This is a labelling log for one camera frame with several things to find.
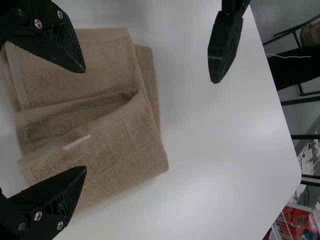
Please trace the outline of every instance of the table surface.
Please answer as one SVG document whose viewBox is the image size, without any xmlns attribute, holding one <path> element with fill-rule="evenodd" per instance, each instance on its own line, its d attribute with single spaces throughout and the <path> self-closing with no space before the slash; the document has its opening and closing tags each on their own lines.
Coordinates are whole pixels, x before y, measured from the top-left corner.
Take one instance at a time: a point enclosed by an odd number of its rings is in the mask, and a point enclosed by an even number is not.
<svg viewBox="0 0 320 240">
<path fill-rule="evenodd" d="M 301 171 L 251 8 L 234 63 L 213 84 L 207 46 L 220 0 L 55 2 L 75 28 L 126 26 L 135 43 L 152 47 L 170 167 L 74 216 L 56 238 L 262 239 Z M 14 137 L 0 144 L 9 197 L 24 184 Z"/>
</svg>

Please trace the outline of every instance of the beige towel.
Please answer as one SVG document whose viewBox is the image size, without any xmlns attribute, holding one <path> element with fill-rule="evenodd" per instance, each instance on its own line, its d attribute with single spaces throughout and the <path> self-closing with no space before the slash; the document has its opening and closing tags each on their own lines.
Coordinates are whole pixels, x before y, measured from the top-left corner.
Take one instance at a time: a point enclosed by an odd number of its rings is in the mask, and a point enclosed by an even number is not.
<svg viewBox="0 0 320 240">
<path fill-rule="evenodd" d="M 81 138 L 84 140 L 69 149 L 68 145 Z M 19 161 L 19 166 L 28 185 L 75 166 L 87 166 L 76 208 L 80 212 L 166 172 L 168 161 L 153 113 L 139 91 L 114 112 L 28 154 Z"/>
<path fill-rule="evenodd" d="M 134 47 L 126 28 L 76 33 L 85 74 L 10 43 L 1 62 L 11 102 L 23 110 L 17 135 L 27 183 L 87 166 L 78 212 L 167 171 L 168 160 L 151 49 Z"/>
</svg>

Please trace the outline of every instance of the white wire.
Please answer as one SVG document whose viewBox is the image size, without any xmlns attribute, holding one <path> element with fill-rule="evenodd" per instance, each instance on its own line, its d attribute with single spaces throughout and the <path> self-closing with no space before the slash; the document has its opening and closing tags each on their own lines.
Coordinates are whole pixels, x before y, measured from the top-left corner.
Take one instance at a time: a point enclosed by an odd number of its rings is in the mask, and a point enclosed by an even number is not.
<svg viewBox="0 0 320 240">
<path fill-rule="evenodd" d="M 273 53 L 267 53 L 266 56 L 275 56 L 275 57 L 279 57 L 282 59 L 290 59 L 290 58 L 294 58 L 294 59 L 303 59 L 303 58 L 312 58 L 312 56 L 280 56 L 280 55 L 276 55 Z"/>
</svg>

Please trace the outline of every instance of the wire basket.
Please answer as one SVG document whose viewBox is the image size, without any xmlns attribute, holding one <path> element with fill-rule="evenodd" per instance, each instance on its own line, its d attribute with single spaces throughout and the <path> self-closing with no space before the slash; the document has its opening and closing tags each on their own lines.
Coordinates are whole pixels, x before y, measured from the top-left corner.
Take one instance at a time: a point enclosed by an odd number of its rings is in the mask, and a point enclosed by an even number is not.
<svg viewBox="0 0 320 240">
<path fill-rule="evenodd" d="M 288 203 L 271 228 L 276 240 L 320 240 L 320 211 Z"/>
</svg>

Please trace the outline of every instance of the screw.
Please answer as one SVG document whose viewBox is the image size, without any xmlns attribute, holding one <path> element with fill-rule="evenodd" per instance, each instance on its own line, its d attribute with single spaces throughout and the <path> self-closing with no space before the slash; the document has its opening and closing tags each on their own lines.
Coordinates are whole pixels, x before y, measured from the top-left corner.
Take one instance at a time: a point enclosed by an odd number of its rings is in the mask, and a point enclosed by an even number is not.
<svg viewBox="0 0 320 240">
<path fill-rule="evenodd" d="M 23 222 L 23 223 L 21 223 L 21 224 L 19 225 L 18 230 L 19 230 L 19 231 L 23 231 L 23 230 L 25 230 L 25 228 L 26 228 L 26 224 Z"/>
<path fill-rule="evenodd" d="M 35 215 L 34 215 L 34 220 L 36 222 L 38 222 L 40 219 L 42 218 L 42 212 L 38 211 Z"/>
<path fill-rule="evenodd" d="M 42 28 L 42 22 L 39 19 L 35 19 L 34 20 L 34 25 L 37 29 L 41 29 Z"/>
<path fill-rule="evenodd" d="M 64 15 L 63 15 L 63 13 L 62 13 L 60 10 L 58 10 L 56 13 L 58 14 L 58 17 L 59 17 L 60 19 L 63 19 L 63 18 L 64 18 Z"/>
<path fill-rule="evenodd" d="M 63 226 L 64 226 L 64 222 L 63 222 L 63 221 L 60 221 L 60 222 L 58 223 L 58 226 L 56 227 L 56 229 L 60 231 Z"/>
<path fill-rule="evenodd" d="M 25 16 L 25 12 L 24 12 L 22 9 L 19 9 L 18 11 L 19 11 L 19 15 L 20 15 L 21 17 L 24 17 L 24 16 Z"/>
</svg>

